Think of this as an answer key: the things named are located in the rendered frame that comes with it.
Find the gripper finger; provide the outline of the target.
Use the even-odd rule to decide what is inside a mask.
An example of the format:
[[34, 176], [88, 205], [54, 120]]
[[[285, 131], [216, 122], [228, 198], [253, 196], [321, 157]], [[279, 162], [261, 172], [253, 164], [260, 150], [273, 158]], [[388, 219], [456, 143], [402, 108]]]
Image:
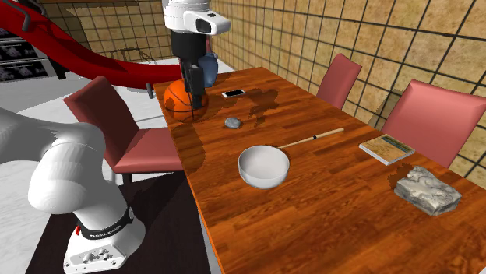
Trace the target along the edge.
[[184, 84], [185, 84], [185, 91], [186, 91], [186, 93], [190, 93], [190, 85], [188, 84], [188, 80], [187, 80], [186, 69], [185, 69], [185, 61], [184, 60], [180, 60], [180, 67], [181, 67], [181, 77], [182, 77]]
[[190, 94], [192, 95], [193, 107], [199, 109], [202, 107], [202, 97], [205, 93], [203, 70], [197, 65], [188, 67], [188, 84]]

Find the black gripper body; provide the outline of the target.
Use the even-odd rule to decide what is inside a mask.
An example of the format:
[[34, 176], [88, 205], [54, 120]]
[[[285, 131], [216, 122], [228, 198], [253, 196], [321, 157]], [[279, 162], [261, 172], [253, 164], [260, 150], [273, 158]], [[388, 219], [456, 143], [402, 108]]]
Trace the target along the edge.
[[171, 31], [171, 50], [179, 58], [181, 68], [197, 65], [206, 54], [206, 35]]

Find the blue vase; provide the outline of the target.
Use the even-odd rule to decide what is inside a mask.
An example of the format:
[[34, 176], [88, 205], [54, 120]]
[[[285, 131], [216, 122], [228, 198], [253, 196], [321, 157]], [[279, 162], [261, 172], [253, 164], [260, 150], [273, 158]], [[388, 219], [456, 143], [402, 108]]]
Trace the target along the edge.
[[218, 74], [217, 55], [213, 52], [206, 53], [198, 60], [198, 63], [203, 72], [204, 86], [211, 87], [215, 83]]

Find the orange basketball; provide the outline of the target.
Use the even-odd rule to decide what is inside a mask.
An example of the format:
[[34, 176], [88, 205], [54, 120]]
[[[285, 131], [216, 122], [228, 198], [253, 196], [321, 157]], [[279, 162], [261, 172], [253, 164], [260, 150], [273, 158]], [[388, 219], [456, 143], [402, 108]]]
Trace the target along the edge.
[[183, 123], [192, 123], [203, 117], [208, 108], [208, 96], [201, 97], [202, 106], [194, 108], [192, 95], [185, 90], [185, 82], [178, 79], [172, 82], [164, 91], [164, 109], [175, 120]]

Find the red chair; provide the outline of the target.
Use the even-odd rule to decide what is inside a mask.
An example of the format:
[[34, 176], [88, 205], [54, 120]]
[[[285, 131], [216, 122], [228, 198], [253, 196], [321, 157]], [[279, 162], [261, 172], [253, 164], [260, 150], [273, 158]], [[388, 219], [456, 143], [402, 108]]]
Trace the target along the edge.
[[168, 128], [140, 128], [127, 104], [103, 77], [98, 76], [64, 99], [80, 122], [97, 126], [106, 143], [104, 159], [123, 182], [133, 174], [175, 172], [183, 169]]
[[338, 54], [323, 76], [316, 96], [341, 109], [360, 71], [360, 65]]
[[448, 168], [486, 111], [486, 97], [412, 79], [382, 132]]

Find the white bowl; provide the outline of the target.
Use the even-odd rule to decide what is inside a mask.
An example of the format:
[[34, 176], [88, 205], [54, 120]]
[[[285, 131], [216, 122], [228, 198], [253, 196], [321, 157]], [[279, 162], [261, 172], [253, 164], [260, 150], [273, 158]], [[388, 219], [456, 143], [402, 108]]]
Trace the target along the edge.
[[241, 178], [258, 189], [275, 188], [284, 182], [289, 168], [287, 155], [272, 146], [252, 146], [238, 157]]

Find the red curved slide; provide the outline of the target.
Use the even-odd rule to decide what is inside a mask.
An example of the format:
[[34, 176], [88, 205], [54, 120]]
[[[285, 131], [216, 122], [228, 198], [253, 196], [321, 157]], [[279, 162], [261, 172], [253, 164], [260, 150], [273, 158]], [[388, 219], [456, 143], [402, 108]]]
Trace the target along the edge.
[[22, 37], [64, 68], [87, 79], [104, 76], [116, 86], [145, 89], [148, 83], [181, 78], [179, 65], [144, 65], [96, 54], [48, 18], [13, 0], [0, 0], [0, 28]]

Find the wooden stick with black band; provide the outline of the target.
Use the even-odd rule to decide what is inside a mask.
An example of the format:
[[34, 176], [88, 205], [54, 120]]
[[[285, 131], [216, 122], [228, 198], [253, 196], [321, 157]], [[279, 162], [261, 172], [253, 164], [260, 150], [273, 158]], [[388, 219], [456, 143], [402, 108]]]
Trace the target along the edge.
[[294, 146], [294, 145], [297, 145], [297, 144], [300, 144], [300, 143], [303, 143], [303, 142], [309, 142], [309, 141], [312, 141], [312, 140], [315, 140], [315, 139], [320, 139], [322, 137], [326, 137], [328, 135], [333, 135], [333, 134], [340, 133], [340, 132], [343, 132], [343, 131], [344, 131], [344, 128], [333, 129], [331, 131], [323, 132], [323, 133], [318, 134], [318, 135], [313, 135], [312, 137], [308, 137], [306, 139], [302, 139], [302, 140], [292, 142], [292, 143], [289, 143], [289, 144], [286, 144], [286, 145], [283, 145], [283, 146], [279, 146], [278, 148], [284, 149], [284, 148]]

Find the dark robot stand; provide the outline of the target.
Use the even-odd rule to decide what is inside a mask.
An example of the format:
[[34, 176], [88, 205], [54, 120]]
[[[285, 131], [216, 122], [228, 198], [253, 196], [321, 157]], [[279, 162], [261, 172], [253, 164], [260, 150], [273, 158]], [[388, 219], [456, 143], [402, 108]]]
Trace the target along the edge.
[[[198, 209], [185, 173], [120, 187], [146, 236], [119, 269], [91, 274], [211, 274]], [[50, 216], [26, 274], [65, 274], [62, 260], [76, 228], [74, 214]]]

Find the wooden table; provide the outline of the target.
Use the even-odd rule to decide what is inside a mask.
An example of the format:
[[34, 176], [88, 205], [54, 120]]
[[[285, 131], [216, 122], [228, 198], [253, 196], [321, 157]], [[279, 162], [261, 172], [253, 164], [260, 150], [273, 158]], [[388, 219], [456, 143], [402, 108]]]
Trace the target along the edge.
[[[225, 98], [225, 91], [245, 91]], [[379, 132], [265, 68], [219, 75], [206, 115], [167, 118], [223, 274], [479, 274], [486, 268], [486, 190], [415, 153], [386, 166], [359, 148]], [[238, 118], [240, 128], [228, 128]], [[284, 182], [247, 184], [238, 157], [280, 149]], [[429, 216], [394, 193], [415, 166], [461, 195]]]

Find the book with tan cover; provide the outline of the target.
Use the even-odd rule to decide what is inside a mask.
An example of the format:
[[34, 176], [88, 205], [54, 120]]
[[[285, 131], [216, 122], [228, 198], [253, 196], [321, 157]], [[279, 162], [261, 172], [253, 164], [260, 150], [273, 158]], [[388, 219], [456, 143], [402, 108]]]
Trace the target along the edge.
[[363, 142], [359, 148], [386, 166], [415, 153], [415, 150], [390, 135]]

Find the grey marble block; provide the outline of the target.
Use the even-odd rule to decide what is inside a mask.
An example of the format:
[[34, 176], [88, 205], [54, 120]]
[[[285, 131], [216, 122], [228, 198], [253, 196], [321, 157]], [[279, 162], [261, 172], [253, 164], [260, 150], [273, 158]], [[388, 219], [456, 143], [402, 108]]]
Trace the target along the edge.
[[429, 216], [454, 210], [462, 197], [455, 188], [421, 166], [415, 166], [405, 178], [399, 179], [393, 191]]

